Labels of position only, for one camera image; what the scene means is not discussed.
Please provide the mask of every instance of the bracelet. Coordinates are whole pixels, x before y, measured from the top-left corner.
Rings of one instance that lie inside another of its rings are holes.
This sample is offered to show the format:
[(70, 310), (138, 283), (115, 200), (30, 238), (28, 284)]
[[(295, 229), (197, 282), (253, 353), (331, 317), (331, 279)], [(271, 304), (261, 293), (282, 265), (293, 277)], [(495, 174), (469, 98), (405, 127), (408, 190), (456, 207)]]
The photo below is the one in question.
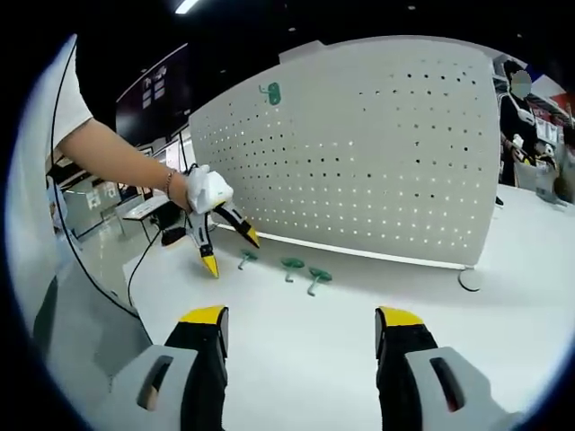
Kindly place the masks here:
[(173, 169), (169, 174), (168, 177), (165, 180), (165, 186), (164, 186), (164, 193), (166, 194), (166, 196), (168, 197), (168, 199), (172, 200), (170, 198), (170, 184), (172, 184), (172, 179), (173, 179), (173, 175), (176, 173), (176, 170)]

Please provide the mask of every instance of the perforated white panel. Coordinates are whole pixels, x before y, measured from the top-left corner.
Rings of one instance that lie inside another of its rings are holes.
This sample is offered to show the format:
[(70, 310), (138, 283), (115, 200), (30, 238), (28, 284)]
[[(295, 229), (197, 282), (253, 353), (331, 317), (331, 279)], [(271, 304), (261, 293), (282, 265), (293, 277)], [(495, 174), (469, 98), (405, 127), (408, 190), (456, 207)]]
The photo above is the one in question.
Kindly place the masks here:
[[(278, 83), (281, 102), (261, 92)], [(257, 230), (473, 265), (494, 205), (490, 60), (425, 40), (359, 42), (291, 61), (192, 114), (199, 163)]]

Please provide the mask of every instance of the yellow tip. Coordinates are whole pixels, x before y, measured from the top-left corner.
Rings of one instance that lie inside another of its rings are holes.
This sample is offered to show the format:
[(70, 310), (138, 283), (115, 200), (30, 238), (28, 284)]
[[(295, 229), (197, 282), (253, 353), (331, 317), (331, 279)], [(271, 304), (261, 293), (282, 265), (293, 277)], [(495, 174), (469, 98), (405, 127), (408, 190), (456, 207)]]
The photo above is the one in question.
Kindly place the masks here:
[(260, 248), (260, 238), (258, 238), (258, 234), (255, 232), (255, 229), (252, 227), (248, 231), (248, 236), (252, 239), (253, 242)]
[(201, 259), (204, 262), (204, 265), (206, 265), (206, 267), (209, 269), (209, 272), (211, 272), (215, 278), (219, 278), (219, 271), (217, 270), (216, 258), (214, 256), (206, 256)]

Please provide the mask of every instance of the ceiling light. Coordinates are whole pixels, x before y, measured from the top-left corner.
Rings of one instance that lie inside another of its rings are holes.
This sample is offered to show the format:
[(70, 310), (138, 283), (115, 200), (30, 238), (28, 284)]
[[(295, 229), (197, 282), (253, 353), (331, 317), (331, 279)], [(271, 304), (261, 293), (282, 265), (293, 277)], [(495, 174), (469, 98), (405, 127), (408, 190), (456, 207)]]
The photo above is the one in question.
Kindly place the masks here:
[(198, 0), (183, 0), (176, 9), (178, 15), (184, 15), (198, 2)]

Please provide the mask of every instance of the white desk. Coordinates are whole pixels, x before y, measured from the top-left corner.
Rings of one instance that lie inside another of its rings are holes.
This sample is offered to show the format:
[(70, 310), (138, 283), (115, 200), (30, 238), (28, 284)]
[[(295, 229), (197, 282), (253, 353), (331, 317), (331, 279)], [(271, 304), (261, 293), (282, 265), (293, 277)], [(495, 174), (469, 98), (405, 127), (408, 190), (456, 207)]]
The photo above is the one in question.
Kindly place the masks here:
[[(494, 399), (527, 410), (567, 355), (575, 329), (575, 208), (500, 187), (469, 293), (457, 271), (347, 256), (263, 239), (260, 260), (239, 271), (236, 233), (212, 233), (221, 278), (203, 268), (190, 238), (153, 247), (132, 281), (134, 304), (156, 344), (193, 308), (230, 307), (224, 427), (381, 429), (374, 310), (418, 314), (440, 346), (457, 349), (491, 380)], [(333, 281), (305, 293), (306, 269), (284, 282), (281, 257), (328, 270)], [(124, 266), (126, 277), (139, 257)]]
[(147, 233), (146, 225), (144, 224), (144, 220), (147, 217), (152, 215), (156, 209), (159, 207), (164, 206), (170, 202), (170, 199), (166, 195), (158, 195), (154, 196), (148, 200), (145, 200), (137, 207), (130, 209), (123, 217), (123, 220), (132, 220), (136, 222), (140, 222), (142, 227), (144, 228), (144, 233), (146, 234), (147, 240), (150, 242), (150, 236)]

